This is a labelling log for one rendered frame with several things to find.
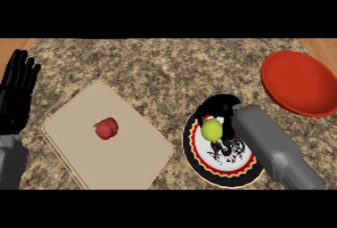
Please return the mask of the red bowl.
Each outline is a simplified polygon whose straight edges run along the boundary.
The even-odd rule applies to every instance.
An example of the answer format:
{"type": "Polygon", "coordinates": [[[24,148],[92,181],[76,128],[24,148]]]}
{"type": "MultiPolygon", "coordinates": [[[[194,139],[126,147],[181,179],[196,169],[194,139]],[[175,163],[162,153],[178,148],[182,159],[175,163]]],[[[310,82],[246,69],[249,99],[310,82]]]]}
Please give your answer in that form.
{"type": "Polygon", "coordinates": [[[337,77],[310,55],[296,51],[270,54],[261,82],[273,101],[295,114],[321,118],[337,112],[337,77]]]}

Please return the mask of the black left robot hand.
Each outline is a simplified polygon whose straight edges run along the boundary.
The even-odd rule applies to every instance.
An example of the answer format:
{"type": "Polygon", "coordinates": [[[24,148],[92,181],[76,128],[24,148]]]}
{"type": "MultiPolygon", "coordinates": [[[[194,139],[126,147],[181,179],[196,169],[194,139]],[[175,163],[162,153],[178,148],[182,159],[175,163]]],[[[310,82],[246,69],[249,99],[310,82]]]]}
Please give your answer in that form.
{"type": "Polygon", "coordinates": [[[0,135],[20,134],[30,119],[32,94],[42,65],[17,49],[0,81],[0,135]]]}

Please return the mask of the red apple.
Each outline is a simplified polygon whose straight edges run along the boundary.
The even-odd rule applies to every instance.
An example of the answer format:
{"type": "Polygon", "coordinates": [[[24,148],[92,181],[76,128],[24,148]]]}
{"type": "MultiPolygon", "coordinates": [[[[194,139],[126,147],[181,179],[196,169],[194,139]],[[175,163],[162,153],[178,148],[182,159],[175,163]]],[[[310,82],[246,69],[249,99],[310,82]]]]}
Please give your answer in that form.
{"type": "Polygon", "coordinates": [[[95,124],[95,133],[104,139],[109,140],[117,135],[119,124],[114,118],[104,119],[100,123],[95,124]]]}

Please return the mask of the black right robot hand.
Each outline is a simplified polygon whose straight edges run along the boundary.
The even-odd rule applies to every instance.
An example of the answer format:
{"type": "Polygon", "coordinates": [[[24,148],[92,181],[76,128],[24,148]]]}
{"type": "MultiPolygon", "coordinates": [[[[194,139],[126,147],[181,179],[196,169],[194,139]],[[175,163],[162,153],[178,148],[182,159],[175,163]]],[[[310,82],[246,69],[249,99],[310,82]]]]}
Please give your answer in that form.
{"type": "MultiPolygon", "coordinates": [[[[233,139],[236,138],[236,130],[233,128],[233,116],[242,109],[242,101],[231,94],[214,95],[205,103],[199,106],[196,118],[199,119],[200,128],[205,119],[218,119],[224,125],[224,137],[218,142],[224,142],[224,147],[231,151],[234,145],[233,139]]],[[[216,147],[218,142],[211,142],[212,148],[216,147]]]]}

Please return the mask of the beige cutting board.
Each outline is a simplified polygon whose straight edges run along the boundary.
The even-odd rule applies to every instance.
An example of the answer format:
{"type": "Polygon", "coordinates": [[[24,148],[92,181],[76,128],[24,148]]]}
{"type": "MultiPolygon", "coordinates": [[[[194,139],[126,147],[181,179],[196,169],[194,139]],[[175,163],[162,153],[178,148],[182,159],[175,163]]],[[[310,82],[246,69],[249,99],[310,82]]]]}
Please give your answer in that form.
{"type": "Polygon", "coordinates": [[[98,81],[46,119],[44,132],[86,189],[146,189],[174,146],[113,88],[98,81]]]}

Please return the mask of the green pear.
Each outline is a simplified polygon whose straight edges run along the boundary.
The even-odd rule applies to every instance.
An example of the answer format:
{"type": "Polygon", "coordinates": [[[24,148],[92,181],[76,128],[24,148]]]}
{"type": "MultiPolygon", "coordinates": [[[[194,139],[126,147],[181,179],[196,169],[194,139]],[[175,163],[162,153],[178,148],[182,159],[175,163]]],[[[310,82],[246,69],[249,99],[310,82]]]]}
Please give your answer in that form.
{"type": "Polygon", "coordinates": [[[224,137],[224,125],[215,118],[203,120],[202,135],[209,142],[218,142],[224,137]]]}

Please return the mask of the black white patterned plate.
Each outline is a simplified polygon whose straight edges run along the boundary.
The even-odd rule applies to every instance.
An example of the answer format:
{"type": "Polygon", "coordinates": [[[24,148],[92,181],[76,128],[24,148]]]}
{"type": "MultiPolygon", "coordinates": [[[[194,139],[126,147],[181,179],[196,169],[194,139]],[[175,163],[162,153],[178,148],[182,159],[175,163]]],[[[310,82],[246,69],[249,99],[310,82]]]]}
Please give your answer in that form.
{"type": "Polygon", "coordinates": [[[209,183],[227,189],[239,189],[259,180],[264,167],[250,148],[243,142],[236,142],[240,152],[233,151],[225,156],[202,135],[196,115],[187,121],[182,145],[188,164],[209,183]]]}

